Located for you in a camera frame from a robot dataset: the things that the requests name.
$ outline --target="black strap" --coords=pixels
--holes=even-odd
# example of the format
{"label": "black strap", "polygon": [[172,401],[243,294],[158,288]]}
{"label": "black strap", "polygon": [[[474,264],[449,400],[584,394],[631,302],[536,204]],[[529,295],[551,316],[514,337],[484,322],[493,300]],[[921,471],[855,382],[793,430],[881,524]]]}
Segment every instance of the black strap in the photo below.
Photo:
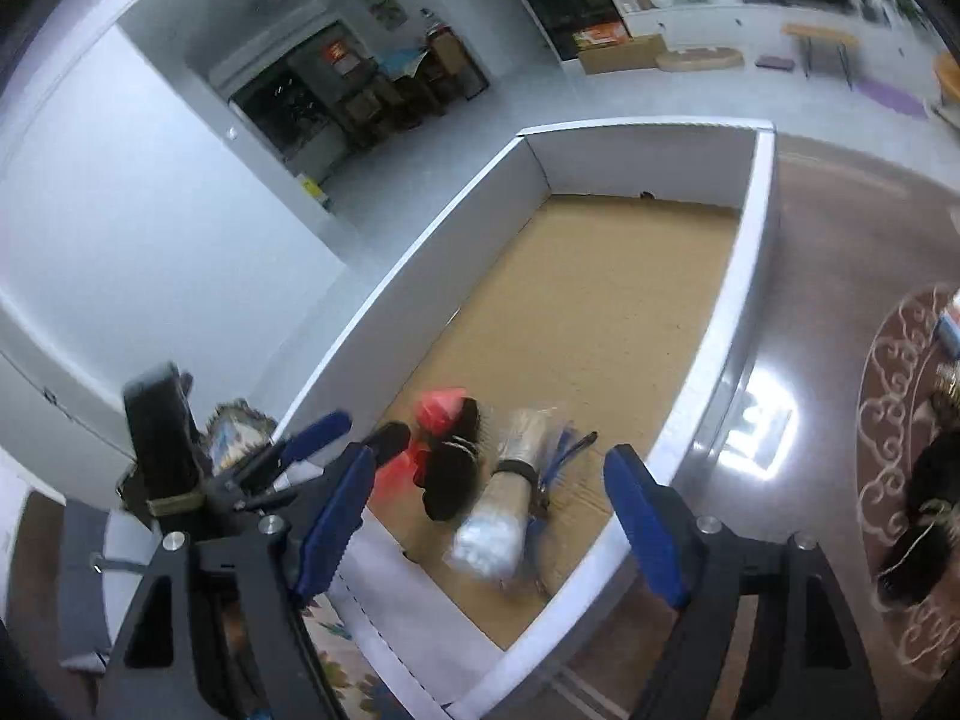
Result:
{"label": "black strap", "polygon": [[539,474],[534,466],[522,460],[501,460],[493,473],[518,473],[530,483],[530,487],[536,488],[539,484]]}

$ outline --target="silver bolt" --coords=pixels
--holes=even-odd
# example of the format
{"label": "silver bolt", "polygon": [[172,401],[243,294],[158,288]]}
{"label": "silver bolt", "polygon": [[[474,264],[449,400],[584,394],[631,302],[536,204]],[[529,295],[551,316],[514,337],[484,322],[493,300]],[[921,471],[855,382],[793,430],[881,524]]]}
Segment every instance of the silver bolt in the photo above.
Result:
{"label": "silver bolt", "polygon": [[720,520],[716,517],[697,517],[697,530],[701,533],[706,533],[708,536],[713,533],[720,533],[720,529],[723,528],[723,525],[720,523]]}
{"label": "silver bolt", "polygon": [[809,533],[804,533],[803,531],[796,533],[795,536],[793,536],[793,541],[798,547],[800,547],[800,549],[805,551],[817,548],[817,539],[813,538],[813,536],[810,536]]}
{"label": "silver bolt", "polygon": [[186,543],[186,536],[180,531],[171,531],[163,537],[163,548],[167,552],[176,552],[181,546],[184,546]]}
{"label": "silver bolt", "polygon": [[283,521],[283,517],[279,514],[267,514],[267,517],[261,519],[256,526],[258,531],[263,533],[264,536],[272,536],[274,533],[282,531],[285,527],[287,527],[287,523]]}

